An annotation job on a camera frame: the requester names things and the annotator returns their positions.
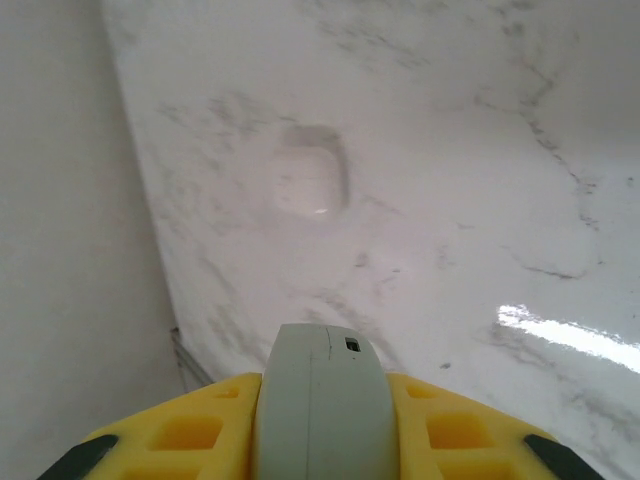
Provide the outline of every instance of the white wall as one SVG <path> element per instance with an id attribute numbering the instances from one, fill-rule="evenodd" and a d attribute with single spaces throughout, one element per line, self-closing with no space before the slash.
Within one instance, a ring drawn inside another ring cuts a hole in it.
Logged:
<path id="1" fill-rule="evenodd" d="M 97 2 L 0 2 L 0 478 L 181 393 Z"/>

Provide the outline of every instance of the yellow robot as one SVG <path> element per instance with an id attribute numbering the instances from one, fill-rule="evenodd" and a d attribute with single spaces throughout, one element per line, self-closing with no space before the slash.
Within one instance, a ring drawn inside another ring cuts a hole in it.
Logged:
<path id="1" fill-rule="evenodd" d="M 263 375 L 94 432 L 39 480 L 603 480 L 549 434 L 386 374 L 341 327 L 280 329 Z"/>

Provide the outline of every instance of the black edge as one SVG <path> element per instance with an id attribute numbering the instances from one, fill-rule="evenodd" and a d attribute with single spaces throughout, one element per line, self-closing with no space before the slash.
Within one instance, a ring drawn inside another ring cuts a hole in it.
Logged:
<path id="1" fill-rule="evenodd" d="M 539 435 L 527 435 L 524 443 L 559 480 L 604 480 L 569 447 Z"/>
<path id="2" fill-rule="evenodd" d="M 37 480 L 82 480 L 116 443 L 116 435 L 102 435 L 76 445 Z"/>

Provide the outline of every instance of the yellow foam part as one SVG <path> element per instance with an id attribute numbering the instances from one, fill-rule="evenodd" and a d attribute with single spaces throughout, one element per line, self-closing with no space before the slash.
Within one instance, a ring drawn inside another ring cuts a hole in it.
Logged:
<path id="1" fill-rule="evenodd" d="M 245 480 L 262 375 L 201 388 L 91 434 L 119 437 L 86 480 Z"/>
<path id="2" fill-rule="evenodd" d="M 401 374 L 388 374 L 402 480 L 557 480 L 524 444 L 553 439 L 517 418 Z"/>

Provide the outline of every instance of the white marble countertop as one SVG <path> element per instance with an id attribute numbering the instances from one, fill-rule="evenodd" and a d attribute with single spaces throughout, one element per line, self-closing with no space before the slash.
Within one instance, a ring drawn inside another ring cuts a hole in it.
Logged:
<path id="1" fill-rule="evenodd" d="M 262 370 L 283 322 L 350 326 L 387 368 L 638 478 L 637 1 L 104 6 L 178 322 L 214 377 Z M 335 154 L 327 215 L 287 210 L 316 177 L 274 183 L 300 145 Z"/>

